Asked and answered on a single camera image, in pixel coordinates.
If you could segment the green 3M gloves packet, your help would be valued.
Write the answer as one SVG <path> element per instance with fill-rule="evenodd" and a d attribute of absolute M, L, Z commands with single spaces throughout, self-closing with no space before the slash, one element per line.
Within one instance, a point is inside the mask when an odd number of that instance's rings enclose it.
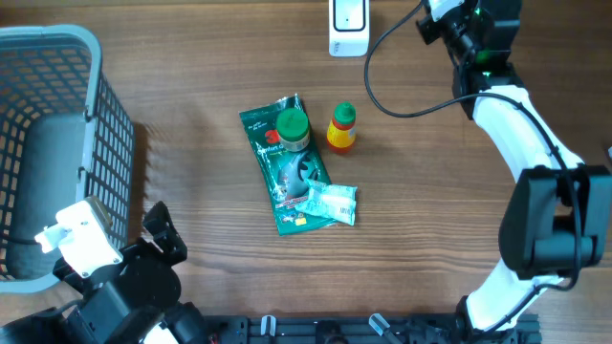
<path fill-rule="evenodd" d="M 281 111 L 288 108 L 297 108 L 306 113 L 301 98 L 294 94 L 239 114 L 261 169 L 281 236 L 331 226 L 336 222 L 308 215 L 295 208 L 307 198 L 307 180 L 323 183 L 331 180 L 313 138 L 311 124 L 310 143 L 304 150 L 291 152 L 281 145 L 276 132 L 276 119 Z"/>

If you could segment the red yellow sauce bottle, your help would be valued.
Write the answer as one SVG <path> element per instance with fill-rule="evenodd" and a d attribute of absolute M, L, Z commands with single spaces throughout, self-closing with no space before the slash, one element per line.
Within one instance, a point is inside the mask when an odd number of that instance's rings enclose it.
<path fill-rule="evenodd" d="M 332 151 L 346 154 L 352 149 L 356 141 L 356 119 L 356 109 L 350 102 L 342 102 L 336 107 L 326 134 Z"/>

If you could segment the green lid jar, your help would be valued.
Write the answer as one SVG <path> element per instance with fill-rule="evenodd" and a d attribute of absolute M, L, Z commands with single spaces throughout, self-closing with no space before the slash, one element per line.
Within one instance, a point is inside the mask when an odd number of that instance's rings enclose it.
<path fill-rule="evenodd" d="M 305 112 L 288 108 L 276 119 L 276 132 L 281 145 L 291 152 L 300 152 L 310 143 L 310 121 Z"/>

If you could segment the light green tissue packet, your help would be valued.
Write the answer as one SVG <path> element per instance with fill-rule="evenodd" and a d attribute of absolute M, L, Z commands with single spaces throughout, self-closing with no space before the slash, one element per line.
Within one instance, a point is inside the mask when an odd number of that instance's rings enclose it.
<path fill-rule="evenodd" d="M 308 194 L 304 202 L 298 204 L 297 211 L 308 215 L 332 219 L 350 226 L 356 221 L 356 186 L 327 184 L 307 180 Z"/>

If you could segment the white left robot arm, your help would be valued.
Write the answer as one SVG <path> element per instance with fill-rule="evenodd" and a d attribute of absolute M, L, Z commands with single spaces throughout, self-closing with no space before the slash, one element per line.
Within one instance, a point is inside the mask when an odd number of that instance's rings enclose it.
<path fill-rule="evenodd" d="M 123 261 L 85 278 L 60 258 L 53 275 L 81 294 L 60 308 L 49 308 L 1 327 L 3 343 L 208 343 L 203 316 L 179 302 L 181 283 L 173 266 L 187 258 L 187 247 L 168 208 L 157 202 L 144 216 L 153 236 L 120 250 Z"/>

